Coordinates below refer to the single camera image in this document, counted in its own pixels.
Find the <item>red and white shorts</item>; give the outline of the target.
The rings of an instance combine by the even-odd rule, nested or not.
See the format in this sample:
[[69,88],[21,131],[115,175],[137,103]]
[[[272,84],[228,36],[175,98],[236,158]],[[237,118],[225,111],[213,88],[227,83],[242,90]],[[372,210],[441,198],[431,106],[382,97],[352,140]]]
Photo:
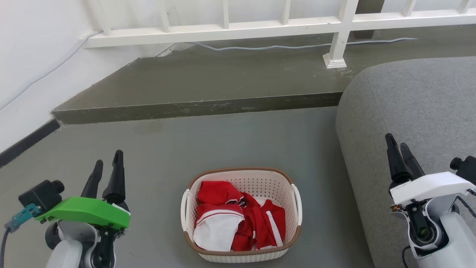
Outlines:
[[242,221],[244,214],[238,204],[198,205],[193,242],[206,251],[231,251]]

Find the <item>grey concrete step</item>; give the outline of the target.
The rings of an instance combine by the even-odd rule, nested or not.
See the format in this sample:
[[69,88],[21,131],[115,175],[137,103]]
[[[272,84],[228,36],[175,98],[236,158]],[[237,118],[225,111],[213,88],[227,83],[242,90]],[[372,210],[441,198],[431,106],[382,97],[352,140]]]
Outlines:
[[337,106],[362,70],[401,60],[476,56],[476,25],[350,35],[345,68],[326,68],[332,34],[174,44],[136,59],[54,108],[62,125]]

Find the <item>red garment with white stripe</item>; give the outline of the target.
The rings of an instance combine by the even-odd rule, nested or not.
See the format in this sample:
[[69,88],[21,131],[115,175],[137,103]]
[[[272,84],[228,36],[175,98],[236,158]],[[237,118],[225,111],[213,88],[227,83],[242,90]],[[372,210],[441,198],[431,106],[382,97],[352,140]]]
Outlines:
[[261,251],[284,245],[286,212],[284,208],[266,200],[263,205],[248,193],[240,202],[244,220],[238,224],[231,245],[232,251]]

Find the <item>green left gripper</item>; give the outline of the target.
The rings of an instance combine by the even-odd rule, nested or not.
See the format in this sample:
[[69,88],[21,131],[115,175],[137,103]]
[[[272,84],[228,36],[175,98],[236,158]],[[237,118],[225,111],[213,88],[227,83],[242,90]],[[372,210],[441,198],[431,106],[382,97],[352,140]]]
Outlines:
[[103,161],[97,160],[81,197],[69,197],[49,211],[36,217],[37,221],[74,221],[111,227],[115,230],[127,229],[131,215],[126,205],[125,169],[123,151],[117,150],[112,162],[113,171],[102,200],[96,200],[97,189],[102,179]]

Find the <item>red sports jersey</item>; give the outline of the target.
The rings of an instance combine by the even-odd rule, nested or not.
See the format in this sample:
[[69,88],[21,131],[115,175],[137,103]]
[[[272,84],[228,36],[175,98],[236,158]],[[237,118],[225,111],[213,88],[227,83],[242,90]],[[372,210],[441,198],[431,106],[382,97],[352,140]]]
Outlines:
[[197,193],[197,201],[202,204],[240,204],[243,194],[228,181],[203,181]]

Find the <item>grey fabric sofa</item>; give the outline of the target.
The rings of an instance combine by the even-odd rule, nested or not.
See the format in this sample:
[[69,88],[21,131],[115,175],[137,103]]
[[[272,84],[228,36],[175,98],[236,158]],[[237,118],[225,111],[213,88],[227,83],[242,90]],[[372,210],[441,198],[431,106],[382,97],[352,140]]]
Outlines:
[[374,268],[403,268],[407,226],[390,210],[385,135],[406,143],[426,174],[476,157],[476,56],[366,68],[344,90],[335,127]]

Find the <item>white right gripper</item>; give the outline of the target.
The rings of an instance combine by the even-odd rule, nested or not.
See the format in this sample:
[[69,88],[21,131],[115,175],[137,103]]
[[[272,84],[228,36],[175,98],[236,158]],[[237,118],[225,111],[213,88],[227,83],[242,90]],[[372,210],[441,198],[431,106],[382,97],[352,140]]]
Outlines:
[[385,135],[385,141],[392,180],[389,186],[394,201],[392,212],[420,202],[427,205],[428,212],[451,212],[457,194],[467,195],[468,190],[476,190],[476,182],[451,172],[425,175],[406,143],[401,143],[399,150],[391,133]]

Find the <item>black baseboard strip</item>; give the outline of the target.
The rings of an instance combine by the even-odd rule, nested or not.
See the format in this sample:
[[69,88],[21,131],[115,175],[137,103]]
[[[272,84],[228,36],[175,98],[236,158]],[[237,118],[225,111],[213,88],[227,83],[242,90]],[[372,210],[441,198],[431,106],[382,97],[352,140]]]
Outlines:
[[57,120],[50,120],[42,127],[26,136],[24,139],[15,143],[13,146],[6,149],[5,151],[2,151],[0,153],[0,168],[6,166],[11,161],[18,158],[22,153],[27,151],[29,148],[37,144],[45,137],[57,131],[60,127],[61,126]]

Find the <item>white plastic laundry basket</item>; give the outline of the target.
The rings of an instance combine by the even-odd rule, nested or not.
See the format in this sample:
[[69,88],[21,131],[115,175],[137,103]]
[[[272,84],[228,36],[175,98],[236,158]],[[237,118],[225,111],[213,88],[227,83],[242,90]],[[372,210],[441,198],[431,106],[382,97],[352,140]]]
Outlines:
[[[261,251],[206,251],[193,242],[197,219],[197,193],[203,181],[228,181],[241,193],[248,193],[258,203],[271,200],[286,212],[284,245]],[[188,245],[202,258],[217,263],[251,263],[280,258],[297,241],[300,235],[303,207],[299,190],[284,172],[272,168],[230,168],[210,170],[197,175],[185,190],[180,207],[181,226]]]

